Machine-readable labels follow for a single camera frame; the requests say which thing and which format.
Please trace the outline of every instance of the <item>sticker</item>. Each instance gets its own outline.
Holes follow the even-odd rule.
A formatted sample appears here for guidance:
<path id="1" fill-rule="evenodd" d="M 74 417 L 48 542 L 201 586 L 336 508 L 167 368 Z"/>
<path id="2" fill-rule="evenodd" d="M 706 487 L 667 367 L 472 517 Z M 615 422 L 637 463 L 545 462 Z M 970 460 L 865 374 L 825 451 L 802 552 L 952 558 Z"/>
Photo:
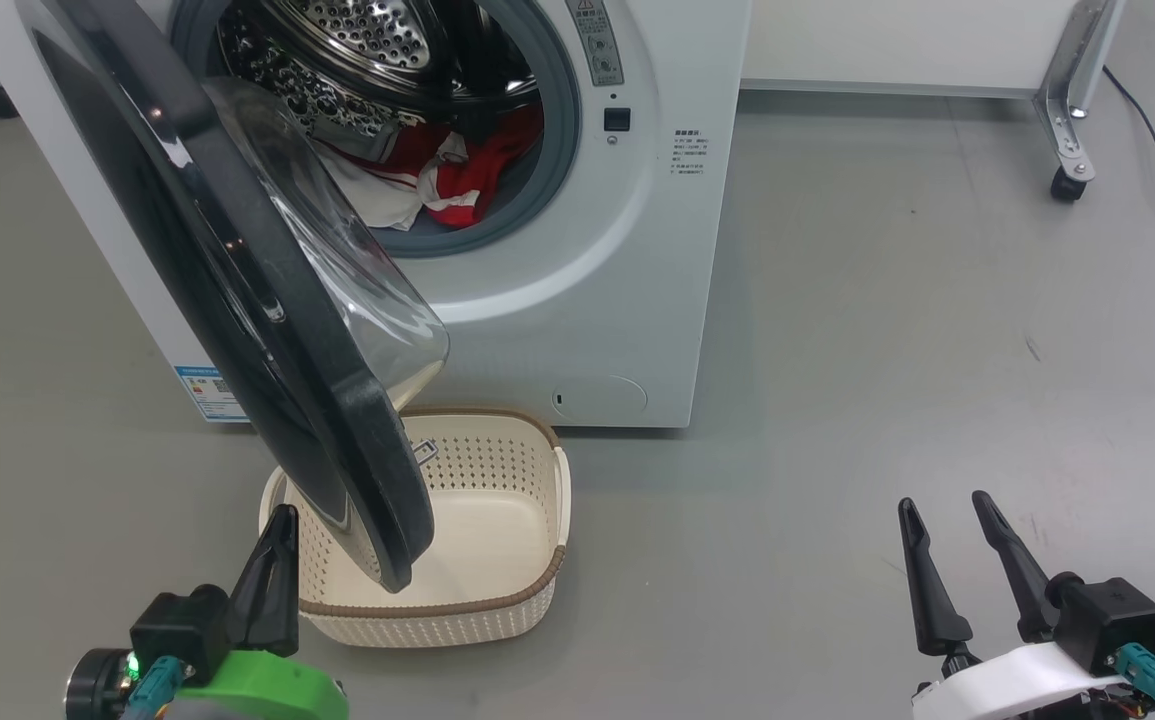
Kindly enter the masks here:
<path id="1" fill-rule="evenodd" d="M 181 384 L 194 398 L 194 404 L 199 406 L 199 413 L 210 423 L 247 423 L 248 415 L 244 414 L 239 401 L 234 400 L 234 393 L 230 392 L 224 379 L 216 368 L 193 368 L 176 366 Z"/>
<path id="2" fill-rule="evenodd" d="M 700 129 L 675 131 L 675 146 L 670 150 L 670 175 L 700 176 L 706 172 L 706 154 L 710 151 L 710 139 Z"/>
<path id="3" fill-rule="evenodd" d="M 623 55 L 617 50 L 613 23 L 608 22 L 604 0 L 568 0 L 568 13 L 578 23 L 578 35 L 590 64 L 590 81 L 595 87 L 621 86 Z"/>

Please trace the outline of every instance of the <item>laundry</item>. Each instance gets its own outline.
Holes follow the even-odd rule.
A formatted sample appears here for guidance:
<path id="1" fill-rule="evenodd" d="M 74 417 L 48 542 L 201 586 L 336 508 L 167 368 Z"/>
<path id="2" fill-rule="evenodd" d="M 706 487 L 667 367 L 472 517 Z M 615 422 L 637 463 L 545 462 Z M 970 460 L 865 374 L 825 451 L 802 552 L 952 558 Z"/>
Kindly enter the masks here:
<path id="1" fill-rule="evenodd" d="M 542 124 L 541 106 L 527 105 L 501 116 L 493 136 L 476 144 L 446 124 L 422 123 L 400 129 L 380 161 L 357 158 L 325 141 L 318 146 L 368 227 L 407 231 L 425 208 L 437 223 L 467 228 L 484 218 L 501 173 L 536 143 Z"/>

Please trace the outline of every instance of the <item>washing machine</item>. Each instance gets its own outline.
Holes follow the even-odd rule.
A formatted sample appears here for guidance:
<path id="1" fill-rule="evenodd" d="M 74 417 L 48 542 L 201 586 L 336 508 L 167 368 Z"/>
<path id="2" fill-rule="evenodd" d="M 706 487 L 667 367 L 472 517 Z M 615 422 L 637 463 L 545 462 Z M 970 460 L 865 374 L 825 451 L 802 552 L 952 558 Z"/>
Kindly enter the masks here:
<path id="1" fill-rule="evenodd" d="M 94 12 L 98 5 L 120 12 Z M 313 3 L 298 5 L 310 12 Z M 388 12 L 381 0 L 345 5 Z M 527 60 L 544 131 L 519 161 L 523 170 L 502 178 L 480 223 L 373 231 L 448 328 L 444 370 L 422 378 L 413 403 L 509 407 L 554 425 L 685 426 L 751 0 L 477 5 Z M 405 5 L 389 12 L 397 6 Z M 171 294 L 156 269 L 144 231 L 152 218 L 131 217 L 121 205 L 109 169 L 104 175 L 95 159 L 102 138 L 77 123 L 83 110 L 66 97 L 55 68 L 60 49 L 97 76 L 144 81 L 143 90 L 164 86 L 163 76 L 199 81 L 210 72 L 228 7 L 226 0 L 0 0 L 0 79 L 187 395 L 207 420 L 244 421 L 225 373 L 188 322 L 182 304 L 194 300 Z M 174 147 L 196 124 L 207 126 L 211 110 L 192 105 L 203 97 L 198 86 L 169 95 L 133 104 L 164 102 L 143 106 L 151 114 L 139 121 L 161 135 L 170 164 L 187 172 L 191 161 L 184 151 L 174 156 Z M 156 129 L 169 114 L 171 132 Z M 210 183 L 217 178 L 198 173 L 174 190 L 176 201 L 181 193 L 208 195 L 217 190 Z M 261 192 L 248 201 L 270 203 Z M 289 302 L 243 282 L 192 292 L 238 294 L 266 313 Z M 310 327 L 295 334 L 308 337 L 334 319 L 301 322 Z"/>

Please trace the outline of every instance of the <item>gray floor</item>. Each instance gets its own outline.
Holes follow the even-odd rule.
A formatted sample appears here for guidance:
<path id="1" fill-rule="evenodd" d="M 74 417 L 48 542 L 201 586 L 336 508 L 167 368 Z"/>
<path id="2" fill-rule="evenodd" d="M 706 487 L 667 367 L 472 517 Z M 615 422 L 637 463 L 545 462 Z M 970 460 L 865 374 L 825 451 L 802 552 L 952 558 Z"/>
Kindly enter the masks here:
<path id="1" fill-rule="evenodd" d="M 1155 3 L 1111 65 L 1155 119 Z M 907 717 L 897 498 L 973 647 L 1015 644 L 969 492 L 1049 571 L 1155 597 L 1155 169 L 1109 86 L 1100 171 L 1048 200 L 1029 107 L 747 96 L 695 424 L 567 439 L 571 561 L 514 643 L 336 647 L 353 715 Z M 0 719 L 57 717 L 152 594 L 230 585 L 271 458 L 207 426 L 18 123 L 0 123 Z"/>

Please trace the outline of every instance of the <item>white basket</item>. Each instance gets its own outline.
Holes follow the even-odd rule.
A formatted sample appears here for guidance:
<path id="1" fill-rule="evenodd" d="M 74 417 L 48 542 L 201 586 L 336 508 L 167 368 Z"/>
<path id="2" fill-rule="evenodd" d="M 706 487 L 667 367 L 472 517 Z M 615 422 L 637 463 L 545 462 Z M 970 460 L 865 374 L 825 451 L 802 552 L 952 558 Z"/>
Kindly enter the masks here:
<path id="1" fill-rule="evenodd" d="M 350 561 L 282 469 L 267 480 L 258 532 L 277 503 L 301 515 L 301 615 L 335 641 L 363 647 L 445 647 L 528 632 L 550 607 L 568 544 L 572 488 L 559 438 L 512 413 L 416 410 L 403 421 L 413 445 L 432 439 L 439 455 L 422 467 L 435 539 L 397 594 Z"/>

